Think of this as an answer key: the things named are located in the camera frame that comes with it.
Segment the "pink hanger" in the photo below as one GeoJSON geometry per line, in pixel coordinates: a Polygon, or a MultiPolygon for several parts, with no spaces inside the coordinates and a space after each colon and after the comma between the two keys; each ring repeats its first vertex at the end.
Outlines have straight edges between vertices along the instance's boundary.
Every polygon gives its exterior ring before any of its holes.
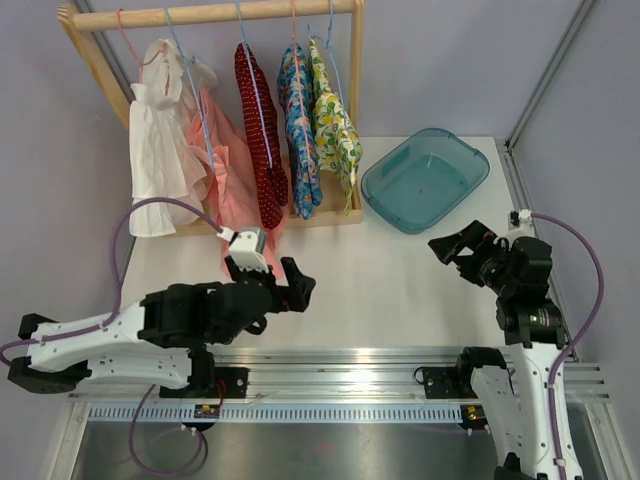
{"type": "Polygon", "coordinates": [[[138,70],[138,83],[142,83],[143,82],[143,72],[144,72],[144,68],[146,66],[146,64],[142,61],[142,59],[140,58],[140,56],[137,54],[135,48],[133,47],[131,41],[129,40],[128,35],[125,32],[123,23],[122,23],[122,19],[121,19],[121,14],[123,12],[122,8],[119,8],[116,11],[116,22],[117,22],[117,28],[118,31],[122,37],[122,39],[124,40],[128,51],[131,53],[131,55],[133,56],[136,65],[137,65],[137,70],[138,70]]]}
{"type": "Polygon", "coordinates": [[[297,50],[297,24],[296,24],[296,6],[295,6],[295,1],[291,0],[290,1],[290,6],[291,6],[291,18],[292,18],[292,50],[293,50],[293,58],[294,58],[294,67],[295,67],[295,76],[296,76],[296,88],[298,91],[298,96],[300,98],[300,111],[301,111],[301,122],[302,122],[302,130],[304,133],[304,140],[305,140],[305,150],[307,152],[307,154],[309,155],[310,158],[310,154],[312,153],[312,149],[311,149],[311,145],[310,145],[310,141],[309,141],[309,135],[307,132],[307,127],[309,126],[309,119],[308,116],[306,114],[306,110],[305,110],[305,105],[304,105],[304,95],[303,95],[303,91],[302,91],[302,83],[301,83],[301,76],[300,76],[300,63],[299,63],[299,56],[298,56],[298,50],[297,50]]]}

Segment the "red polka dot skirt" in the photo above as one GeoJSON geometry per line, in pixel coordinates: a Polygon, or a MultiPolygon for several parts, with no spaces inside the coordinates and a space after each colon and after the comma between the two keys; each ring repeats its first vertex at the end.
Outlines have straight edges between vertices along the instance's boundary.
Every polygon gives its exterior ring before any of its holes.
{"type": "Polygon", "coordinates": [[[289,179],[280,155],[276,108],[271,98],[264,72],[258,65],[250,48],[249,52],[257,77],[260,99],[266,119],[269,145],[273,156],[273,168],[271,170],[268,167],[254,91],[241,43],[237,46],[234,54],[235,76],[241,97],[246,139],[257,187],[260,219],[266,230],[274,230],[286,216],[285,208],[289,203],[289,179]]]}

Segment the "pink skirt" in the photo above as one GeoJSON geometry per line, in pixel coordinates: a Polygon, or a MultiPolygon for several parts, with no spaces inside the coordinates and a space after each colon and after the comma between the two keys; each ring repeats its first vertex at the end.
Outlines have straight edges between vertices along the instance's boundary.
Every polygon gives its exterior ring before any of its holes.
{"type": "Polygon", "coordinates": [[[199,96],[206,120],[195,116],[186,140],[206,171],[209,216],[236,231],[259,227],[257,187],[246,135],[229,120],[206,87],[199,88],[199,96]]]}

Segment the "blue floral skirt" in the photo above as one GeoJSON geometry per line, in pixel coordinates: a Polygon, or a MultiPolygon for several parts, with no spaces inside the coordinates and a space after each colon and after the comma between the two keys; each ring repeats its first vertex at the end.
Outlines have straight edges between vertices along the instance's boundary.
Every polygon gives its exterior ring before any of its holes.
{"type": "Polygon", "coordinates": [[[309,119],[307,132],[312,149],[309,155],[305,150],[304,133],[302,130],[300,98],[296,88],[296,76],[292,44],[285,50],[279,74],[277,77],[278,101],[284,113],[284,131],[289,151],[291,168],[293,208],[295,214],[309,220],[314,208],[321,205],[323,193],[318,173],[318,159],[315,151],[315,140],[311,126],[311,74],[306,65],[306,55],[301,46],[297,45],[304,105],[309,119]]]}

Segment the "white skirt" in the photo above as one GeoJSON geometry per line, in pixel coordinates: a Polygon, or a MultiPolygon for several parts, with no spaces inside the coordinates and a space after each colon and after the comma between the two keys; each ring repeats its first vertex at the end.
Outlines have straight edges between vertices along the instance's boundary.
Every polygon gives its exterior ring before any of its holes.
{"type": "Polygon", "coordinates": [[[200,118],[174,42],[159,39],[144,55],[141,78],[131,85],[129,152],[132,198],[179,200],[198,210],[211,188],[208,155],[191,150],[186,132],[200,118]]]}

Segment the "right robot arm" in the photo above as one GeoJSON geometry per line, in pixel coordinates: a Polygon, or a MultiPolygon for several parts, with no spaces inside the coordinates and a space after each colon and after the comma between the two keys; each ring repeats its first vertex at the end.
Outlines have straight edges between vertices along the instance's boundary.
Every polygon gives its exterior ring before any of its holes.
{"type": "Polygon", "coordinates": [[[429,241],[438,260],[496,295],[506,349],[466,347],[456,389],[476,396],[494,440],[496,479],[581,479],[564,391],[562,314],[548,295],[552,248],[518,221],[499,236],[479,221],[429,241]]]}

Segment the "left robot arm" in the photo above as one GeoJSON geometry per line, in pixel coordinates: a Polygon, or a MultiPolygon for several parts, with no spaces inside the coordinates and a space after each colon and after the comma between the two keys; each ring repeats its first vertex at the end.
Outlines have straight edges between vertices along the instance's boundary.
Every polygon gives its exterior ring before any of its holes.
{"type": "Polygon", "coordinates": [[[210,346],[262,334],[270,314],[304,312],[316,281],[291,257],[281,260],[283,285],[271,271],[225,263],[228,283],[172,284],[116,313],[66,323],[25,315],[17,343],[27,350],[8,361],[8,380],[34,394],[101,383],[155,385],[163,398],[226,396],[231,380],[210,346]]]}

